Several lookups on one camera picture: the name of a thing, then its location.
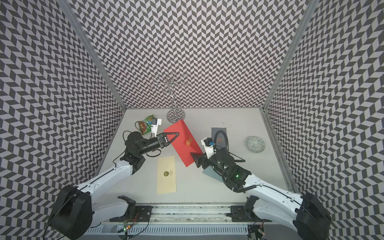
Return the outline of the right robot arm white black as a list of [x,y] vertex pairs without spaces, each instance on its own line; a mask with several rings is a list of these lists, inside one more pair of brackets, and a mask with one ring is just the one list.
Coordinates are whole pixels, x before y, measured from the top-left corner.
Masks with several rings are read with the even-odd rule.
[[267,183],[237,165],[226,150],[219,150],[210,157],[196,153],[191,157],[198,168],[212,167],[232,192],[249,195],[248,209],[257,218],[286,226],[303,240],[330,238],[332,217],[317,196],[285,191]]

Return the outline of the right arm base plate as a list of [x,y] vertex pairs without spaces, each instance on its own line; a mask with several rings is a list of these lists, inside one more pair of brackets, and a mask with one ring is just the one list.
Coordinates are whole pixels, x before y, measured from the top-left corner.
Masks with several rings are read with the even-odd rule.
[[226,217],[230,217],[232,222],[262,222],[264,219],[259,218],[254,213],[254,205],[259,200],[258,197],[247,197],[247,201],[243,205],[230,206],[230,213],[226,214]]

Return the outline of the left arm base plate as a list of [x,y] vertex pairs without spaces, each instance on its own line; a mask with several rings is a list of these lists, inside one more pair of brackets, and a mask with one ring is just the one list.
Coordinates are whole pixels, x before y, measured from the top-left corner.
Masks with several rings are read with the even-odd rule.
[[137,206],[136,201],[127,196],[118,196],[118,199],[120,200],[120,203],[126,204],[126,210],[123,211],[121,215],[111,218],[110,222],[148,222],[151,219],[153,206]]

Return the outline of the red envelope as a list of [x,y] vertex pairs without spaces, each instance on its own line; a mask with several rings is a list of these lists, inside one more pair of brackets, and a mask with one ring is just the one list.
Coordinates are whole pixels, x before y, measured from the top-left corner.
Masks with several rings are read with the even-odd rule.
[[176,139],[172,142],[172,146],[186,167],[195,163],[191,153],[198,154],[199,156],[203,154],[199,144],[193,137],[184,120],[180,120],[166,128],[164,133],[179,133]]

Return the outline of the dark grey envelope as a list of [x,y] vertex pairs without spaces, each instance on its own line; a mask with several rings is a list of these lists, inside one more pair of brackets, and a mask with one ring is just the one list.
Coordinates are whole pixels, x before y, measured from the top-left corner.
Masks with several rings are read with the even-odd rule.
[[[215,135],[218,131],[223,131],[223,132],[227,133],[227,128],[211,128],[212,139],[215,138]],[[226,140],[225,140],[225,137],[222,133],[218,134],[217,140],[216,140],[216,145],[217,145],[218,149],[222,149],[222,148],[226,147]]]

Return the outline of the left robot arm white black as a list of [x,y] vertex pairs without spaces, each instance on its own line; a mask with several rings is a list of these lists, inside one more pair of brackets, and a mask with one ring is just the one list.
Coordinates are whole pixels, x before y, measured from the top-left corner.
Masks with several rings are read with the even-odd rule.
[[53,205],[48,226],[70,240],[80,238],[90,227],[106,220],[135,220],[136,201],[119,196],[116,201],[98,204],[97,200],[113,186],[135,174],[145,162],[144,155],[169,146],[179,133],[160,133],[145,139],[131,132],[125,140],[125,150],[113,161],[113,166],[98,176],[79,184],[62,188]]

